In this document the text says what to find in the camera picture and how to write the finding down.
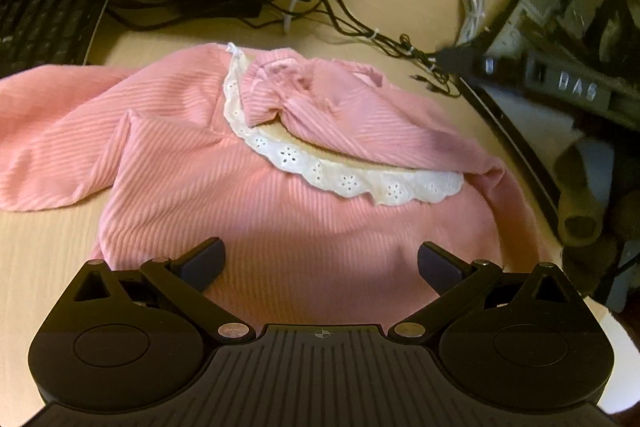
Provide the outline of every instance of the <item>eyelet flower pattern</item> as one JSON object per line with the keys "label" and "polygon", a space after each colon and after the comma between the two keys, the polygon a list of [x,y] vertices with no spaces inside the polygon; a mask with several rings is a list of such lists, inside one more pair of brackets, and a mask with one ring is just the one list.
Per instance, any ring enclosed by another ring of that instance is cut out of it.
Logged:
{"label": "eyelet flower pattern", "polygon": [[464,177],[457,172],[409,169],[360,169],[325,158],[317,158],[295,144],[268,136],[258,126],[250,128],[244,119],[238,82],[249,67],[249,60],[235,45],[227,51],[232,59],[225,79],[224,115],[234,133],[251,149],[267,158],[281,171],[301,175],[310,185],[344,198],[370,194],[375,204],[397,206],[412,200],[439,203],[460,192]]}

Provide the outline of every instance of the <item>keyboard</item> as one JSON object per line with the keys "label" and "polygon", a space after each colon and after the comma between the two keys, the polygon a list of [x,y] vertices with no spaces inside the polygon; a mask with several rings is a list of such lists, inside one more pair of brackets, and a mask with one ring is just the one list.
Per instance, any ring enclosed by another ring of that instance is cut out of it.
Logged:
{"label": "keyboard", "polygon": [[109,0],[0,0],[0,78],[84,64]]}

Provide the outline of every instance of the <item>light wood desk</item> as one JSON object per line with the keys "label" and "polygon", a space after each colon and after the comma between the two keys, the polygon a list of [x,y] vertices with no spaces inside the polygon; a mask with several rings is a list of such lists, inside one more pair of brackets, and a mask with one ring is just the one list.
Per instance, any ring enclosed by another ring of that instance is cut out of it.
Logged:
{"label": "light wood desk", "polygon": [[[458,0],[345,0],[353,12],[390,36],[406,32],[414,44],[434,49],[454,39],[459,23]],[[493,0],[495,12],[506,0]],[[409,79],[416,72],[406,62],[385,57],[365,44],[345,41],[331,28],[294,22],[283,35],[272,26],[254,31],[237,21],[199,20],[152,34],[125,32],[105,17],[90,56],[92,64],[144,66],[173,51],[203,42],[229,42],[251,48],[293,47],[307,56],[368,62],[391,81],[412,92],[434,96],[460,133],[475,137],[491,154],[514,164],[481,117],[463,99],[432,95]],[[552,238],[546,221],[524,184],[539,216],[540,227]],[[97,232],[108,191],[73,207],[28,214],[0,212],[0,425],[22,425],[42,407],[27,365],[27,352],[38,327],[86,259]]]}

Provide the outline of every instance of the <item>ribbed black plastic panel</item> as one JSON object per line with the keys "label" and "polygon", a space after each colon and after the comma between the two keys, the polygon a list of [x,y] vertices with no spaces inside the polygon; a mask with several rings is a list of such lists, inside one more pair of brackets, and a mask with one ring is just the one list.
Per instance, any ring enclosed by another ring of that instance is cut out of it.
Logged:
{"label": "ribbed black plastic panel", "polygon": [[111,415],[51,404],[27,425],[607,427],[615,423],[591,405],[555,415],[524,415],[476,402],[441,374],[427,349],[393,343],[373,326],[269,326],[253,343],[221,347],[199,380],[164,403]]}

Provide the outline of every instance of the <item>pink ribbed garment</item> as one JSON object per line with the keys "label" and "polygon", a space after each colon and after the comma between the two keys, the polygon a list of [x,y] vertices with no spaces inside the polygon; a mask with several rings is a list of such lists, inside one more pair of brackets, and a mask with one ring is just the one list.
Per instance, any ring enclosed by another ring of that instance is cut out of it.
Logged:
{"label": "pink ribbed garment", "polygon": [[547,258],[513,176],[431,100],[370,66],[290,50],[260,54],[242,81],[249,125],[278,114],[326,148],[465,174],[441,203],[376,206],[313,188],[237,137],[223,116],[229,62],[207,44],[139,71],[44,66],[1,81],[0,208],[66,206],[113,185],[94,257],[132,269],[221,237],[226,268],[206,295],[258,329],[389,327],[435,296],[417,271],[424,241],[513,269]]}

